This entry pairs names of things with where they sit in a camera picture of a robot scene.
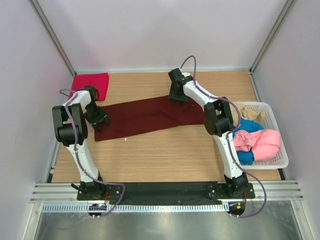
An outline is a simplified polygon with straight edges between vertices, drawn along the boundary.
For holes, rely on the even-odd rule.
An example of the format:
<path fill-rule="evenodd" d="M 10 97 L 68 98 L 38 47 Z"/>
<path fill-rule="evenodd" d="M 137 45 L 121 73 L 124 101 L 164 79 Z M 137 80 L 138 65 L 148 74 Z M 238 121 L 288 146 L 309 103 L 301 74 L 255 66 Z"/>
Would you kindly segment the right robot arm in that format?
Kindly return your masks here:
<path fill-rule="evenodd" d="M 236 129 L 231 113 L 231 102 L 225 97 L 217 97 L 203 88 L 187 72 L 175 68 L 168 73 L 171 81 L 169 99 L 187 102 L 194 100 L 203 109 L 204 127 L 215 140 L 224 168 L 225 192 L 231 198 L 242 196 L 248 186 L 248 178 L 240 166 L 233 142 Z"/>

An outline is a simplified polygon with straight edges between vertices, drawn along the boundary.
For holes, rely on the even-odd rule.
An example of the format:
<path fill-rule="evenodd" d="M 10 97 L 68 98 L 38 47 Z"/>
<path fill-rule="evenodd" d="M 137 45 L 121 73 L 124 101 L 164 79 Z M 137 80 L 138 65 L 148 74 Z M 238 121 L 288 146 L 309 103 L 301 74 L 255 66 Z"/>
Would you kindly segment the dark red t-shirt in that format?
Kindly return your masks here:
<path fill-rule="evenodd" d="M 194 100 L 187 102 L 166 96 L 103 106 L 109 126 L 101 123 L 94 131 L 96 142 L 126 138 L 178 126 L 203 125 L 202 107 Z"/>

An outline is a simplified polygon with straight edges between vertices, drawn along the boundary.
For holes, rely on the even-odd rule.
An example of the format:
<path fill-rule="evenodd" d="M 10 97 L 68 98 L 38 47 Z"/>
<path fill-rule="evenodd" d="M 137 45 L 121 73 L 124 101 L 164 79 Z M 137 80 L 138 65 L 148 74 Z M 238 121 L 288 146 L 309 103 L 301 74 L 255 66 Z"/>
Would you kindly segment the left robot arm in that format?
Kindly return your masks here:
<path fill-rule="evenodd" d="M 100 132 L 99 124 L 108 127 L 110 117 L 96 104 L 99 92 L 92 85 L 68 92 L 72 94 L 68 101 L 52 108 L 55 138 L 68 149 L 78 168 L 79 185 L 71 185 L 78 191 L 77 199 L 102 200 L 107 190 L 88 148 L 87 124 Z"/>

